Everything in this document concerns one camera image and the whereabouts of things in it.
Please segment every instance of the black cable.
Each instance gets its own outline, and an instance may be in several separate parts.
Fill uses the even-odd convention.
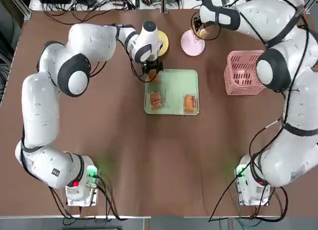
[[[198,6],[202,6],[202,4],[200,4],[200,5],[196,5],[196,6],[194,6],[194,7],[192,7],[191,9],[194,9],[194,8],[196,8],[196,7],[198,7]]]
[[[217,36],[214,37],[214,38],[211,38],[211,39],[203,39],[203,38],[201,38],[201,37],[199,37],[199,36],[197,35],[197,33],[194,31],[193,25],[192,25],[192,20],[193,20],[193,17],[195,16],[195,14],[196,14],[196,13],[194,13],[194,14],[192,15],[192,17],[191,17],[191,29],[192,29],[192,31],[193,31],[193,34],[194,34],[197,38],[199,38],[200,40],[212,41],[212,40],[217,39],[217,38],[219,37],[220,33],[221,33],[221,28],[219,28],[219,32],[218,32]]]
[[[139,81],[141,81],[141,82],[143,82],[143,83],[149,83],[149,82],[152,82],[153,80],[155,80],[155,78],[157,77],[158,72],[159,72],[159,67],[157,67],[156,75],[155,75],[151,80],[148,80],[148,81],[142,80],[141,77],[144,75],[144,73],[142,73],[141,75],[138,75],[138,74],[137,74],[137,71],[136,71],[136,69],[135,69],[135,67],[134,67],[134,65],[133,65],[133,59],[130,57],[128,51],[125,49],[125,45],[124,45],[120,40],[118,40],[118,41],[119,41],[119,43],[123,46],[123,48],[124,48],[126,54],[128,55],[128,58],[129,58],[129,61],[130,61],[130,65],[131,65],[131,70],[132,70],[133,74],[139,79]]]
[[[107,194],[107,192],[106,192],[106,185],[105,185],[105,182],[104,182],[104,180],[102,179],[102,178],[98,178],[98,179],[100,179],[101,180],[101,182],[102,182],[102,184],[103,184],[103,186],[104,186],[104,190],[105,190],[105,194]],[[108,213],[107,213],[107,201],[105,200],[105,202],[106,202],[106,222],[108,222]]]
[[[90,73],[90,75],[94,74],[94,72],[96,71],[96,69],[97,69],[98,66],[99,66],[99,63],[100,63],[100,62],[97,63],[96,67],[95,67],[94,70]]]
[[[259,200],[258,209],[256,210],[256,212],[255,212],[255,214],[254,214],[254,216],[253,216],[253,219],[258,215],[259,210],[260,210],[260,207],[262,206],[262,201],[263,201],[265,189],[266,189],[266,186],[264,186],[264,188],[263,188],[262,195],[260,196],[260,200]]]
[[[265,218],[256,216],[256,217],[254,217],[254,219],[262,220],[264,222],[269,222],[269,223],[277,223],[277,222],[279,222],[279,221],[281,221],[281,220],[283,220],[285,218],[287,210],[288,210],[288,204],[289,204],[288,194],[287,194],[287,192],[286,192],[284,187],[279,187],[279,188],[283,191],[283,193],[285,195],[285,208],[284,208],[284,211],[281,214],[281,216],[279,218],[277,218],[277,219],[265,219]]]
[[[238,2],[238,1],[239,1],[239,0],[234,1],[232,4],[228,5],[227,7],[232,6],[233,4],[235,4],[235,3]],[[285,1],[287,4],[289,4],[290,6],[292,6],[295,10],[297,10],[297,8],[296,8],[291,2],[289,2],[288,0],[283,0],[283,1]],[[289,89],[289,92],[288,92],[288,99],[287,99],[287,103],[286,103],[286,112],[285,112],[284,123],[287,121],[288,107],[289,107],[289,101],[290,101],[290,96],[291,96],[290,94],[291,94],[291,91],[292,91],[292,87],[293,87],[293,84],[294,84],[294,82],[295,82],[297,73],[299,72],[299,69],[300,69],[301,64],[302,64],[302,62],[303,62],[303,60],[304,60],[304,57],[305,57],[305,54],[306,54],[306,51],[307,51],[307,48],[308,48],[309,28],[308,28],[308,24],[307,24],[307,22],[306,22],[304,16],[302,16],[302,20],[303,20],[304,26],[305,26],[305,28],[306,28],[306,44],[305,44],[304,52],[303,52],[303,55],[302,55],[302,57],[301,57],[299,66],[298,66],[298,68],[297,68],[297,70],[296,70],[296,72],[295,72],[295,75],[294,75],[294,77],[293,77],[293,80],[292,80],[292,83],[291,83],[291,85],[290,85],[290,89]],[[251,159],[251,161],[250,161],[250,162],[247,164],[247,166],[241,171],[241,173],[242,173],[252,162],[254,162],[255,158],[256,158],[258,155],[262,155],[262,154],[263,154],[263,152],[265,151],[265,149],[277,139],[277,137],[280,135],[280,133],[281,133],[282,131],[283,131],[283,128],[281,128],[281,129],[279,130],[279,132],[276,134],[276,136],[275,136],[265,147],[263,147],[261,151],[259,151],[258,153],[256,153],[256,154],[254,155],[254,158]],[[259,164],[259,167],[260,167],[260,169],[261,169],[260,159],[261,159],[261,156],[258,158],[258,161],[259,161],[258,164]],[[213,215],[214,215],[214,212],[216,211],[216,208],[217,208],[217,206],[219,205],[221,199],[223,198],[223,196],[225,195],[225,193],[227,192],[227,190],[230,188],[230,186],[231,186],[231,185],[235,182],[235,180],[238,178],[238,176],[239,176],[239,175],[237,175],[237,176],[234,178],[234,180],[229,184],[229,186],[226,188],[226,190],[225,190],[225,191],[223,192],[223,194],[221,195],[221,198],[220,198],[219,201],[217,202],[217,204],[216,204],[216,206],[215,206],[215,208],[214,208],[214,210],[213,210],[213,212],[212,212],[212,215],[211,215],[210,218],[209,218],[209,222],[212,221],[212,217],[213,217]],[[260,217],[257,217],[257,216],[256,216],[256,217],[254,217],[254,219],[258,219],[258,220],[262,220],[262,221],[265,221],[265,222],[272,222],[272,223],[274,223],[274,222],[279,222],[280,220],[282,220],[282,219],[285,218],[286,213],[287,213],[287,210],[288,210],[288,195],[287,195],[286,190],[285,190],[283,187],[280,187],[280,188],[281,188],[282,191],[284,192],[285,199],[286,199],[285,209],[284,209],[284,211],[283,211],[281,217],[279,217],[278,219],[272,220],[272,219],[265,219],[265,218],[260,218]]]
[[[58,194],[55,192],[55,190],[54,190],[52,187],[50,187],[50,186],[49,186],[49,189],[50,189],[51,194],[52,194],[52,196],[53,196],[54,202],[56,203],[56,206],[57,206],[58,209],[59,209],[59,212],[61,213],[61,215],[62,215],[65,219],[74,219],[74,220],[91,220],[91,219],[96,219],[96,217],[94,217],[94,218],[76,218],[76,217],[73,217],[73,216],[64,208],[63,203],[62,203],[60,197],[58,196]],[[63,213],[63,211],[61,210],[61,208],[60,208],[60,206],[59,206],[59,204],[58,204],[58,201],[56,200],[56,197],[58,198],[60,204],[63,206],[63,209],[64,209],[64,211],[66,212],[67,215],[65,215],[65,214]]]
[[[91,17],[89,18],[89,16],[91,15],[91,13],[92,13],[93,11],[96,11],[96,10],[99,11],[99,9],[100,9],[103,5],[105,5],[106,3],[111,2],[111,1],[114,1],[114,0],[102,0],[99,4],[94,5],[93,8],[92,8],[90,11],[87,12],[87,15],[84,17],[84,19],[78,18],[78,17],[72,12],[72,15],[79,21],[79,22],[77,22],[77,23],[66,23],[66,22],[62,22],[62,21],[60,21],[60,20],[58,20],[58,19],[56,19],[56,18],[54,17],[54,16],[63,15],[63,14],[65,14],[67,11],[73,11],[73,10],[75,10],[75,9],[76,9],[76,6],[78,5],[76,1],[69,7],[69,9],[64,10],[64,12],[63,12],[63,13],[60,13],[60,14],[50,14],[48,11],[45,10],[43,4],[42,4],[42,10],[43,10],[43,12],[45,13],[45,15],[46,15],[47,17],[49,17],[50,19],[52,19],[52,20],[54,20],[54,21],[56,21],[56,22],[58,22],[58,23],[60,23],[60,24],[63,24],[63,25],[75,25],[75,24],[79,24],[79,23],[88,22],[89,20],[93,19],[94,17],[99,16],[99,15],[103,15],[103,14],[106,14],[107,12],[110,12],[110,11],[112,11],[112,10],[125,10],[125,9],[127,9],[127,7],[125,7],[125,6],[122,7],[121,9],[117,9],[117,8],[115,8],[115,9],[110,9],[110,10],[104,11],[104,12],[102,12],[102,13],[95,14],[95,15],[93,15],[93,16],[91,16]]]
[[[109,197],[107,196],[107,194],[106,194],[106,192],[103,190],[103,188],[101,188],[99,185],[97,185],[97,189],[99,189],[99,190],[103,193],[103,195],[105,196],[106,201],[108,202],[108,204],[109,204],[109,206],[110,206],[110,209],[111,209],[112,213],[114,214],[115,218],[116,218],[118,221],[121,221],[121,222],[127,220],[127,219],[122,219],[122,218],[120,218],[120,217],[118,216],[118,214],[117,214],[117,212],[115,211],[115,209],[114,209],[114,207],[113,207],[113,205],[112,205],[112,203],[111,203]]]
[[[304,26],[305,26],[305,29],[306,29],[306,43],[305,43],[305,48],[304,48],[303,55],[302,55],[302,57],[300,59],[299,65],[298,65],[298,67],[296,69],[295,75],[293,77],[292,83],[291,83],[289,91],[288,91],[287,102],[286,102],[286,111],[285,111],[285,117],[284,117],[284,124],[287,123],[287,117],[288,117],[288,111],[289,111],[289,102],[290,102],[292,89],[293,89],[293,86],[294,86],[294,83],[295,83],[295,79],[296,79],[296,76],[297,76],[297,74],[298,74],[298,72],[300,70],[301,65],[303,64],[303,60],[305,58],[305,55],[306,55],[306,52],[307,52],[307,48],[308,48],[309,27],[308,27],[308,23],[307,23],[306,19],[304,18],[304,16],[302,16],[302,20],[303,20],[303,23],[304,23]]]
[[[258,165],[256,165],[256,163],[255,163],[255,161],[254,161],[255,159],[252,157],[252,153],[251,153],[252,143],[254,142],[254,140],[256,139],[256,137],[257,137],[260,133],[262,133],[262,132],[265,131],[267,128],[269,128],[269,127],[271,127],[272,125],[274,125],[274,124],[276,124],[277,122],[279,122],[279,120],[280,120],[280,118],[279,118],[276,122],[273,122],[273,123],[269,124],[268,126],[263,127],[261,130],[259,130],[259,131],[255,134],[255,136],[254,136],[254,137],[252,138],[252,140],[250,141],[249,147],[248,147],[248,154],[249,154],[250,159],[252,160],[251,167],[253,167],[253,166],[255,165],[255,166],[261,171],[260,167],[258,167]]]
[[[255,34],[258,36],[258,38],[261,40],[261,42],[263,43],[263,45],[266,44],[266,42],[263,40],[263,38],[260,36],[260,34],[257,32],[257,30],[254,28],[254,26],[250,23],[250,21],[245,17],[245,15],[243,15],[242,12],[239,11],[239,14],[243,17],[243,19],[247,22],[247,24],[249,24],[249,26],[252,28],[252,30],[255,32]]]
[[[265,187],[264,187],[264,189],[263,189],[263,193],[262,193],[262,196],[261,196],[261,198],[260,198],[259,206],[258,206],[257,210],[255,211],[254,216],[252,216],[252,218],[251,218],[252,220],[253,220],[255,217],[257,217],[257,215],[258,215],[258,213],[259,213],[259,210],[260,210],[260,208],[261,208],[261,203],[262,203],[262,199],[263,199],[263,196],[264,196],[264,190],[265,190]],[[273,189],[272,193],[271,193],[271,194],[269,195],[269,197],[268,197],[267,202],[266,202],[265,204],[263,204],[263,206],[266,206],[266,205],[269,203],[269,201],[271,200],[271,198],[273,197],[273,195],[274,195],[274,193],[275,193],[275,190],[276,190],[276,188]]]
[[[69,224],[66,224],[66,223],[64,222],[65,219],[66,219],[66,218],[63,218],[63,221],[62,221],[62,223],[63,223],[64,226],[70,226],[70,225],[72,225],[73,223],[75,223],[75,222],[77,221],[77,219],[75,219],[73,222],[71,222],[71,223],[69,223]]]
[[[94,71],[95,71],[96,68],[98,67],[98,64],[97,64],[96,68],[94,69],[94,71],[91,73],[91,75],[90,75],[89,77],[94,77],[94,76],[98,75],[98,74],[103,70],[103,68],[105,67],[106,64],[107,64],[107,61],[105,61],[105,63],[103,64],[103,66],[102,66],[96,73],[94,73]]]

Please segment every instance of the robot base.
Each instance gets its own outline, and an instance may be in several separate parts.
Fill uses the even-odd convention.
[[[77,187],[65,187],[68,206],[89,207],[97,205],[98,189],[94,185],[97,184],[98,179],[92,176],[98,176],[99,172],[91,158],[86,155],[82,155],[82,158],[84,160],[84,173],[79,185]]]
[[[238,195],[238,202],[239,205],[244,206],[259,206],[261,196],[263,190],[265,188],[261,206],[269,205],[268,198],[270,193],[270,186],[267,185],[266,187],[257,183],[251,175],[250,168],[248,167],[246,170],[242,172],[242,169],[246,167],[249,163],[249,156],[244,156],[240,162],[240,165],[236,167],[234,170],[235,176],[241,174],[235,181],[235,186]]]

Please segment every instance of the wire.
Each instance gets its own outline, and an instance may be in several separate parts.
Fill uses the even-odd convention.
[[[253,160],[253,161],[252,161],[252,166],[255,165],[260,171],[261,171],[260,167],[258,167],[258,165],[256,165],[256,163],[255,163],[255,161],[254,161],[254,159],[253,159],[253,157],[252,157],[252,153],[251,153],[252,144],[253,144],[254,140],[256,139],[256,137],[257,137],[259,134],[261,134],[261,133],[262,133],[263,131],[265,131],[267,128],[269,128],[269,127],[275,125],[276,123],[278,123],[279,120],[280,120],[280,118],[279,118],[278,120],[272,122],[271,124],[267,125],[266,127],[263,127],[261,130],[259,130],[259,131],[255,134],[255,136],[252,138],[252,140],[250,141],[250,143],[249,143],[248,154],[249,154],[250,159]]]
[[[110,11],[112,11],[112,10],[126,10],[126,9],[128,8],[127,6],[123,6],[121,9],[118,9],[118,8],[110,9],[110,10],[107,10],[107,11],[104,11],[104,12],[101,12],[101,13],[98,13],[98,14],[95,14],[95,15],[89,17],[93,11],[96,11],[96,10],[99,11],[100,8],[101,8],[103,5],[105,5],[105,4],[107,4],[108,2],[111,2],[111,1],[115,1],[115,0],[102,0],[102,1],[99,2],[98,4],[95,4],[94,6],[92,6],[92,9],[91,9],[91,10],[88,11],[88,8],[87,8],[87,10],[86,10],[86,11],[87,11],[87,15],[84,17],[84,19],[78,18],[78,17],[75,15],[75,13],[73,12],[74,10],[77,9],[77,6],[80,5],[76,0],[74,0],[74,2],[72,3],[72,5],[71,5],[68,9],[66,9],[66,10],[63,9],[63,8],[61,8],[61,7],[56,6],[56,5],[54,5],[54,4],[47,4],[47,7],[48,7],[51,11],[53,11],[53,8],[55,8],[55,9],[57,9],[57,10],[59,10],[59,11],[60,11],[60,10],[63,11],[63,12],[60,13],[60,14],[51,14],[51,13],[49,13],[49,12],[44,8],[44,4],[42,4],[42,10],[43,10],[43,12],[45,13],[45,15],[46,15],[47,17],[49,17],[50,19],[52,19],[53,21],[56,21],[56,22],[58,22],[58,23],[60,23],[60,24],[63,24],[63,25],[75,25],[75,24],[79,24],[79,23],[88,22],[89,20],[93,19],[94,17],[99,16],[99,15],[103,15],[103,14],[106,14],[107,12],[110,12]],[[125,0],[125,4],[129,4],[130,6],[133,5],[131,0]],[[72,15],[74,16],[74,18],[77,19],[79,22],[77,22],[77,23],[66,23],[66,22],[62,22],[62,21],[60,21],[60,20],[58,20],[58,19],[56,19],[56,18],[54,17],[54,16],[64,15],[67,11],[71,11],[71,12],[72,12]]]
[[[98,64],[97,64],[96,68],[93,70],[93,72],[91,73],[91,75],[90,75],[89,77],[94,77],[94,76],[98,75],[98,74],[103,70],[103,68],[105,67],[105,65],[107,64],[107,61],[105,61],[105,63],[103,64],[103,66],[102,66],[96,73],[94,73],[94,71],[95,71],[95,70],[97,69],[97,67],[98,67]]]
[[[194,8],[196,8],[196,7],[201,7],[202,6],[202,4],[200,4],[200,5],[196,5],[196,6],[194,6],[194,7],[192,7],[191,9],[194,9]]]
[[[121,43],[121,45],[123,46],[126,54],[128,55],[128,58],[129,58],[129,61],[130,61],[130,65],[131,65],[131,70],[133,72],[133,74],[139,79],[139,81],[143,82],[143,83],[149,83],[149,82],[152,82],[158,75],[158,72],[159,72],[159,66],[157,67],[157,71],[156,71],[156,75],[151,79],[151,80],[142,80],[141,77],[145,74],[145,73],[142,73],[141,75],[138,75],[137,74],[137,71],[133,65],[133,59],[130,57],[128,51],[125,49],[125,45],[120,41],[118,40],[119,43]]]
[[[257,208],[253,218],[255,218],[258,215],[260,207],[262,206],[262,201],[263,201],[265,189],[266,189],[266,186],[264,186],[264,188],[263,188],[262,195],[260,196],[260,200],[259,200],[259,205],[258,205],[258,208]]]
[[[243,15],[242,12],[239,11],[239,14],[243,17],[243,19],[247,22],[247,24],[249,24],[249,26],[252,28],[252,30],[255,32],[255,34],[258,36],[258,38],[261,40],[261,42],[263,43],[263,45],[266,44],[266,42],[263,40],[263,38],[260,36],[260,34],[257,32],[257,30],[254,28],[254,26],[249,22],[249,20],[245,17],[245,15]]]
[[[234,4],[235,4],[236,2],[238,2],[238,1],[239,1],[239,0],[235,0],[232,4],[227,5],[227,7],[234,5]],[[289,2],[288,0],[283,0],[283,1],[285,1],[287,4],[289,4],[290,6],[292,6],[295,10],[297,10],[297,8],[296,8],[291,2]],[[302,20],[303,20],[303,22],[304,22],[304,27],[305,27],[305,29],[306,29],[306,43],[305,43],[305,48],[304,48],[303,55],[302,55],[302,57],[301,57],[300,63],[299,63],[298,68],[297,68],[297,70],[296,70],[296,72],[295,72],[295,75],[294,75],[294,77],[293,77],[293,80],[292,80],[292,82],[291,82],[290,89],[289,89],[289,92],[288,92],[284,123],[286,123],[286,121],[287,121],[288,110],[289,110],[288,108],[289,108],[289,101],[290,101],[291,91],[292,91],[292,88],[293,88],[293,85],[294,85],[296,76],[297,76],[297,74],[298,74],[298,72],[299,72],[299,70],[300,70],[300,67],[301,67],[301,65],[302,65],[302,62],[303,62],[303,60],[304,60],[304,57],[305,57],[305,54],[306,54],[306,51],[307,51],[307,48],[308,48],[309,28],[308,28],[308,24],[307,24],[307,22],[306,22],[304,16],[302,16]],[[265,147],[263,147],[261,151],[259,151],[258,153],[256,153],[256,154],[254,155],[254,158],[252,158],[251,161],[246,165],[246,167],[245,167],[244,169],[242,169],[242,171],[240,172],[240,174],[241,174],[244,170],[246,170],[247,167],[248,167],[252,162],[254,162],[255,158],[256,158],[258,155],[260,155],[260,157],[258,158],[258,164],[259,164],[258,167],[259,167],[260,170],[261,170],[261,165],[260,165],[261,155],[263,154],[263,152],[265,151],[265,149],[266,149],[270,144],[272,144],[272,143],[278,138],[278,136],[280,135],[280,133],[281,133],[282,131],[283,131],[283,128],[281,128],[281,129],[279,130],[279,132],[276,134],[276,136],[275,136]],[[217,202],[217,204],[216,204],[216,206],[215,206],[215,208],[214,208],[214,210],[213,210],[213,212],[212,212],[212,215],[211,215],[210,218],[209,218],[209,222],[212,221],[212,217],[213,217],[213,215],[214,215],[214,212],[216,211],[216,209],[217,209],[217,207],[218,207],[218,205],[219,205],[221,199],[222,199],[223,196],[225,195],[226,191],[227,191],[227,190],[229,189],[229,187],[235,182],[235,180],[238,178],[238,176],[239,176],[239,175],[236,175],[236,176],[235,176],[235,178],[232,180],[232,182],[228,185],[228,187],[226,188],[226,190],[225,190],[225,191],[223,192],[223,194],[221,195],[219,201]],[[284,187],[280,187],[280,188],[281,188],[281,190],[283,191],[283,193],[284,193],[284,195],[285,195],[285,209],[284,209],[283,213],[281,214],[281,217],[279,217],[279,218],[277,218],[277,219],[274,219],[274,220],[257,217],[256,215],[258,214],[258,211],[259,211],[259,208],[258,208],[258,211],[256,212],[255,216],[253,217],[254,219],[258,219],[258,220],[265,221],[265,222],[278,222],[278,221],[280,221],[280,220],[282,220],[282,219],[285,218],[286,213],[287,213],[287,210],[288,210],[288,194],[287,194],[286,190],[284,189]]]
[[[105,194],[107,194],[107,192],[106,192],[106,185],[105,185],[105,182],[104,182],[104,180],[102,179],[102,178],[99,178],[100,180],[101,180],[101,182],[102,182],[102,184],[103,184],[103,186],[104,186],[104,190],[105,190]],[[108,214],[107,214],[107,201],[106,201],[106,222],[108,222]]]
[[[108,204],[109,204],[109,206],[110,206],[110,209],[111,209],[112,213],[114,214],[115,218],[116,218],[118,221],[121,221],[121,222],[127,220],[127,219],[122,219],[122,218],[120,218],[120,217],[118,216],[118,214],[117,214],[117,212],[115,211],[115,209],[114,209],[114,207],[113,207],[113,205],[112,205],[112,203],[111,203],[109,197],[107,196],[105,190],[103,190],[99,185],[97,185],[97,189],[99,189],[99,190],[103,193],[103,195],[105,196],[106,201],[108,202]]]
[[[219,28],[219,32],[218,32],[217,36],[214,37],[214,38],[211,38],[211,39],[203,39],[203,38],[201,38],[200,36],[197,35],[197,33],[194,31],[193,25],[192,25],[192,20],[193,20],[193,17],[195,16],[196,13],[194,13],[194,14],[192,15],[192,17],[191,17],[191,29],[192,29],[192,31],[193,31],[193,34],[194,34],[197,38],[199,38],[200,40],[212,41],[212,40],[217,39],[217,38],[219,37],[220,33],[221,33],[221,28]]]
[[[63,205],[63,203],[62,203],[60,197],[59,197],[58,194],[55,192],[55,190],[54,190],[52,187],[50,187],[50,186],[48,186],[48,187],[49,187],[49,189],[50,189],[50,191],[51,191],[51,193],[52,193],[54,202],[56,203],[56,206],[58,207],[59,212],[61,213],[61,215],[62,215],[65,219],[74,219],[74,220],[91,220],[91,219],[96,219],[96,217],[94,217],[94,218],[76,218],[76,217],[73,217],[73,216],[65,209],[65,207],[64,207],[64,205]],[[61,206],[63,206],[63,209],[64,209],[64,211],[66,212],[66,215],[65,215],[65,214],[63,213],[63,211],[61,210],[60,205],[58,204],[58,201],[57,201],[56,197],[58,198],[59,203],[61,204]]]
[[[259,226],[262,223],[262,220],[259,220],[257,223],[255,223],[253,225],[246,225],[243,223],[243,221],[241,219],[235,218],[235,220],[241,225],[241,227],[243,227],[243,229],[244,228],[252,229],[252,228]]]

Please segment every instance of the green tray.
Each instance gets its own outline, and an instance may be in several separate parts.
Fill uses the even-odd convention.
[[[195,70],[163,70],[158,74],[157,82],[145,84],[145,112],[148,114],[197,115],[200,111],[198,74]],[[150,94],[161,93],[162,106],[152,109]],[[183,110],[185,95],[196,97],[196,111],[186,113]]]

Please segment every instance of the metal bracket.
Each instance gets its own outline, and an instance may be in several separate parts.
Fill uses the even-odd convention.
[[[161,7],[160,7],[161,13],[168,13],[168,9],[166,7],[166,1],[167,0],[161,0]]]
[[[12,0],[12,1],[24,15],[24,20],[29,20],[31,18],[32,12],[29,9],[29,7],[23,2],[23,0]]]
[[[240,167],[238,166],[236,169],[234,169],[234,176],[237,176],[239,174],[238,169]],[[256,191],[257,194],[261,194],[263,191],[263,188],[265,188],[265,197],[262,199],[261,206],[269,205],[268,203],[268,195],[270,191],[270,186],[267,185],[266,187],[263,187],[261,185],[254,186],[252,185],[254,180],[249,179],[249,175],[242,174],[241,177],[238,177],[235,181],[235,187],[237,191],[238,196],[238,205],[240,206],[259,206],[260,201],[257,199],[252,199],[252,196],[255,194],[252,194],[252,192]]]

